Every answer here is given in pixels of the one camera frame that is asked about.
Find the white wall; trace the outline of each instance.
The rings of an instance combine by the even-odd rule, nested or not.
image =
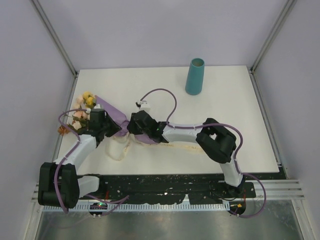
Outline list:
[[[284,165],[320,227],[320,1],[299,0],[257,70]]]
[[[0,1],[0,232],[20,240],[72,75],[28,0]]]
[[[40,0],[77,70],[252,66],[286,0]]]

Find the purple wrapping paper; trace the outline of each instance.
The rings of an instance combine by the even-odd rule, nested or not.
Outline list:
[[[103,100],[101,97],[98,97],[97,95],[95,96],[96,99],[96,104],[100,104],[104,110],[109,114],[109,116],[115,121],[121,128],[122,130],[118,131],[114,136],[115,137],[124,137],[127,133],[127,126],[129,124],[129,120],[127,119],[126,115]],[[150,139],[146,134],[141,134],[141,135],[135,135],[135,139],[138,141],[144,143],[144,144],[157,144],[154,142],[152,139]]]

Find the teal vase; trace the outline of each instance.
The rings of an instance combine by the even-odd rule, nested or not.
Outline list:
[[[202,91],[204,82],[205,61],[195,58],[191,61],[188,77],[186,78],[185,91],[190,95],[198,95]]]

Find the metal floor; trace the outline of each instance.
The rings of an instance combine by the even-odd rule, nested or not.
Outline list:
[[[262,201],[247,201],[245,214],[258,211],[261,205]],[[291,200],[269,200],[262,214],[249,219],[231,216],[226,211],[114,212],[102,218],[88,218],[73,225],[88,214],[43,212],[35,239],[303,239]]]

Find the white table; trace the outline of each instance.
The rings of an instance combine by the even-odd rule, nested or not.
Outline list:
[[[268,138],[256,95],[246,66],[206,66],[202,92],[191,96],[185,92],[188,67],[118,68],[81,70],[74,91],[75,98],[85,91],[103,98],[130,119],[138,111],[135,102],[156,88],[172,91],[178,105],[170,121],[179,124],[202,123],[214,118],[238,128],[244,144],[237,159],[243,172],[278,172],[277,162]],[[146,100],[149,114],[165,121],[174,100],[164,91],[154,92]],[[59,156],[74,143],[76,137],[63,137]],[[78,174],[209,174],[222,173],[219,164],[192,143],[144,146],[131,142],[121,161],[106,154],[120,154],[124,145],[105,139],[80,167]]]

